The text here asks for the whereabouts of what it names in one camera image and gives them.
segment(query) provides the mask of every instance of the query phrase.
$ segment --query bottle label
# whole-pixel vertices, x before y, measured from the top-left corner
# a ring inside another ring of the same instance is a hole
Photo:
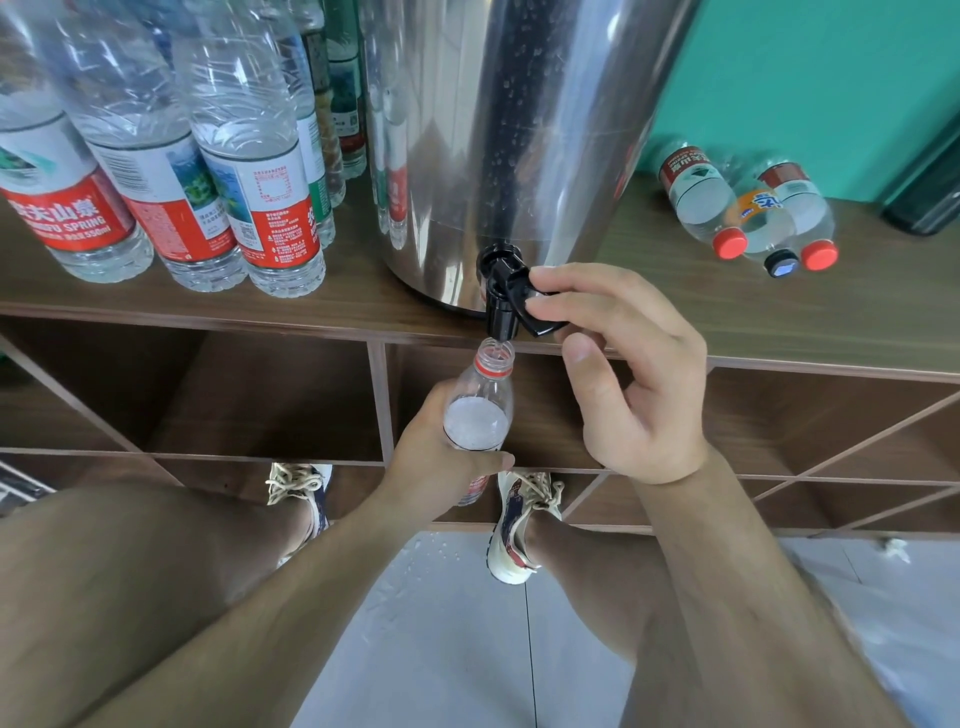
[[[755,189],[752,192],[747,192],[745,195],[740,195],[736,203],[740,208],[741,224],[760,212],[783,207],[783,203],[776,193],[769,189]]]
[[[313,92],[319,96],[326,93],[326,90],[330,88],[330,61],[326,57],[326,30],[318,28],[307,31],[300,38],[303,40],[303,50],[306,51],[306,60],[310,66]]]
[[[34,234],[56,250],[105,248],[136,225],[66,114],[0,133],[0,189]]]
[[[469,505],[477,500],[487,487],[487,481],[490,480],[490,478],[489,475],[481,475],[475,480],[471,480],[467,488],[467,494],[460,498],[460,505]]]
[[[387,125],[387,195],[390,219],[407,219],[407,123]]]
[[[297,137],[303,154],[303,169],[310,187],[310,200],[313,214],[320,225],[330,215],[330,195],[326,189],[326,168],[324,167],[324,148],[320,144],[320,126],[317,114],[312,113],[297,120]]]
[[[268,159],[231,159],[204,150],[244,258],[293,268],[320,251],[300,145]]]
[[[330,84],[333,87],[333,123],[340,137],[344,157],[362,152],[364,148],[361,122],[360,58],[330,62]]]
[[[660,167],[660,184],[676,207],[680,199],[703,180],[722,178],[719,170],[698,147],[683,147],[670,155]]]
[[[781,201],[788,200],[794,195],[819,195],[817,185],[810,181],[803,168],[796,162],[787,161],[776,164],[760,175],[760,179],[774,192]]]
[[[227,213],[188,134],[146,149],[90,144],[157,252],[168,260],[210,260],[236,245]]]

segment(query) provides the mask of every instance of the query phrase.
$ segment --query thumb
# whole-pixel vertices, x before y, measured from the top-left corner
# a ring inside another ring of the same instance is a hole
[[[583,333],[571,333],[564,340],[563,354],[585,427],[606,430],[626,424],[625,415],[633,419],[613,367],[595,341]]]
[[[481,475],[493,475],[501,471],[508,471],[514,466],[514,457],[509,452],[497,450],[494,452],[472,452],[470,465],[473,470],[472,479]]]

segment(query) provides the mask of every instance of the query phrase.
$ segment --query wooden shelf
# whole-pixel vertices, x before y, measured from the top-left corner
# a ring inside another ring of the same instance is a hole
[[[293,462],[382,461],[367,348],[211,331],[147,449]]]
[[[484,336],[394,278],[369,189],[351,189],[326,282],[292,301],[248,281],[193,293],[159,262],[83,283],[0,205],[0,348],[13,360],[0,361],[0,453],[61,487],[120,477],[254,501],[272,459],[334,462],[329,505],[342,518],[429,388],[460,374]],[[642,272],[707,338],[705,431],[772,527],[958,533],[944,488],[960,484],[960,229],[917,243],[868,206],[835,212],[840,263],[773,280],[711,257],[637,178],[599,259]],[[516,346],[505,448],[517,465],[564,479],[570,522],[650,532],[630,483],[587,453],[556,344],[523,334]],[[435,527],[486,529],[499,513],[491,486]]]
[[[822,477],[960,485],[960,404],[818,469]]]
[[[117,450],[119,445],[6,357],[0,357],[0,451]]]
[[[952,534],[960,531],[960,492],[903,513],[897,513],[863,528],[884,533]]]
[[[820,274],[773,280],[748,260],[718,262],[690,239],[657,191],[636,177],[599,254],[641,271],[707,338],[717,363],[790,371],[843,370],[960,381],[956,260],[960,230],[932,239],[896,231],[870,206],[834,201],[841,261]],[[297,330],[397,343],[469,345],[478,321],[423,301],[380,262],[369,186],[337,207],[327,279],[314,294],[272,299],[248,281],[216,295],[174,283],[157,261],[136,279],[98,286],[72,279],[0,205],[0,314],[176,328]],[[556,351],[521,336],[523,351]]]
[[[716,368],[704,429],[739,475],[789,477],[957,391],[935,382]]]
[[[46,483],[54,490],[104,483],[177,486],[179,483],[153,458],[137,453],[29,455],[0,453],[0,460]]]

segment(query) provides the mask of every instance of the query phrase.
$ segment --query black bottle cap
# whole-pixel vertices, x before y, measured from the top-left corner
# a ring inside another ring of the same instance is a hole
[[[763,267],[767,269],[771,278],[781,279],[800,267],[800,259],[793,251],[774,251],[767,255],[763,261]]]

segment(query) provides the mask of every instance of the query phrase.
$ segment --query sneaker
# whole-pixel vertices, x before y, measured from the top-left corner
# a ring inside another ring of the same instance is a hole
[[[287,554],[281,564],[330,526],[326,518],[326,486],[333,474],[333,466],[326,463],[274,463],[267,478],[267,505],[276,505],[288,497],[298,497],[310,504],[313,529],[299,548]]]
[[[551,481],[550,473],[527,476],[511,472],[498,473],[497,484],[503,513],[487,546],[487,568],[504,584],[522,584],[540,568],[523,548],[523,532],[530,514],[546,511],[562,520],[560,495],[564,485],[559,480]]]

